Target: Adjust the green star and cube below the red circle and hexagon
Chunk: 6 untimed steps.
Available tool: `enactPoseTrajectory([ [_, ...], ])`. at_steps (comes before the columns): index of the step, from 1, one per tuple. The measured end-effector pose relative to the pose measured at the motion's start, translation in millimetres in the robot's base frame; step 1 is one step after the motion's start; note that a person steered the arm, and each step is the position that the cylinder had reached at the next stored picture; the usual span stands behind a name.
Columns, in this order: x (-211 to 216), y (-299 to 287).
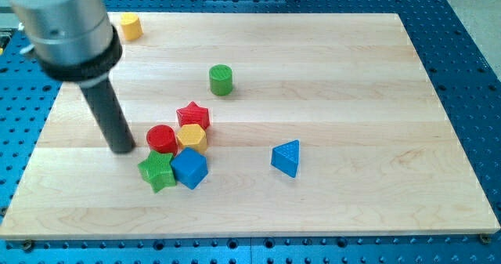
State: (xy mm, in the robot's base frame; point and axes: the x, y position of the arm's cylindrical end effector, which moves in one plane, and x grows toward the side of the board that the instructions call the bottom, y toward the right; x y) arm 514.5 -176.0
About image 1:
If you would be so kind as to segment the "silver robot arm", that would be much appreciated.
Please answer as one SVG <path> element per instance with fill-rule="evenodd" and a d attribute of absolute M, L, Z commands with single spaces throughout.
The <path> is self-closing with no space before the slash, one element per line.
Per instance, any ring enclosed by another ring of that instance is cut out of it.
<path fill-rule="evenodd" d="M 103 0 L 8 1 L 31 42 L 22 53 L 49 77 L 82 88 L 108 79 L 122 48 Z"/>

